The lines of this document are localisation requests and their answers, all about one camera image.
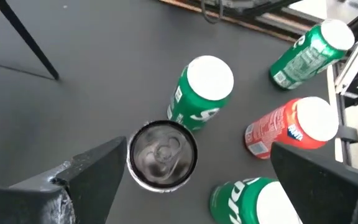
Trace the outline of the black aluminium table frame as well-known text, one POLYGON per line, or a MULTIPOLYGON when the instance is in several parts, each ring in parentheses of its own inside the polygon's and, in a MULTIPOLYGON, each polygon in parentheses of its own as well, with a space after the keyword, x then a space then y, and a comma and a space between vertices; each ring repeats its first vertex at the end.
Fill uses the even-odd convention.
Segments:
MULTIPOLYGON (((347 7, 358 10, 358 0, 302 0, 287 7, 260 15, 238 15, 206 7, 197 0, 159 0, 167 4, 199 12, 212 24, 228 21, 249 29, 296 42, 313 26, 330 19, 332 12, 347 7)), ((335 138, 335 157, 339 162, 352 164, 350 145, 358 142, 358 132, 346 124, 345 109, 358 105, 358 15, 349 21, 356 43, 345 57, 326 69, 330 104, 339 115, 339 132, 335 138)))

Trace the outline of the white Celsius can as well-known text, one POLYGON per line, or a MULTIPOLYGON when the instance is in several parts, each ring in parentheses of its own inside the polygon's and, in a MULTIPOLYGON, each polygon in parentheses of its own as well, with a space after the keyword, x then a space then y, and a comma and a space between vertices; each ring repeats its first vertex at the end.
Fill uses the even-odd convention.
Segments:
POLYGON ((151 192, 178 190, 189 181, 197 162, 194 135, 175 121, 151 121, 134 132, 127 143, 129 173, 151 192))

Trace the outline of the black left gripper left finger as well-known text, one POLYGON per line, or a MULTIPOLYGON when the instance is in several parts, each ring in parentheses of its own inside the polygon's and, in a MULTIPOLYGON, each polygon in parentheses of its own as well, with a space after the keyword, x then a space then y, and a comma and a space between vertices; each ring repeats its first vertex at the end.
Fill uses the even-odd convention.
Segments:
POLYGON ((63 164, 0 187, 0 224, 105 224, 126 163, 117 137, 63 164))

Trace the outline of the red Fanta can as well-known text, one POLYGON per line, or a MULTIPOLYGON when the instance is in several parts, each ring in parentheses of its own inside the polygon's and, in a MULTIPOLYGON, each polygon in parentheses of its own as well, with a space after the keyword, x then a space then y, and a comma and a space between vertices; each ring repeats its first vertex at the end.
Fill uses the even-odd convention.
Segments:
POLYGON ((269 159, 275 141, 317 149, 334 138, 338 128, 338 115, 327 101, 317 96, 295 98, 248 125, 244 142, 255 157, 269 159))

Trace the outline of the green Sprite can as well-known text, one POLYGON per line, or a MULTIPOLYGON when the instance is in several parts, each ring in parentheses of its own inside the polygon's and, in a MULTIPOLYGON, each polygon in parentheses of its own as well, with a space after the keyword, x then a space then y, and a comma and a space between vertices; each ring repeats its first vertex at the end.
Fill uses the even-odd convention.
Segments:
POLYGON ((170 97, 167 118, 190 131, 201 129, 229 101, 234 75, 229 65, 202 55, 186 65, 170 97))
POLYGON ((217 224, 303 224, 281 183, 266 177, 215 187, 209 211, 217 224))
POLYGON ((302 35, 273 65, 269 75, 280 88, 293 90, 342 59, 354 45, 349 26, 327 19, 302 35))

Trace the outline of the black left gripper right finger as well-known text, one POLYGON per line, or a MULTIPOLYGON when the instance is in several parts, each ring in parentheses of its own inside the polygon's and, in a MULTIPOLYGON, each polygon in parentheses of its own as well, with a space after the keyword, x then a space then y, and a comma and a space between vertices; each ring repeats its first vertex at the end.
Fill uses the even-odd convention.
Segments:
POLYGON ((358 169, 280 142, 270 160, 303 224, 358 224, 358 169))

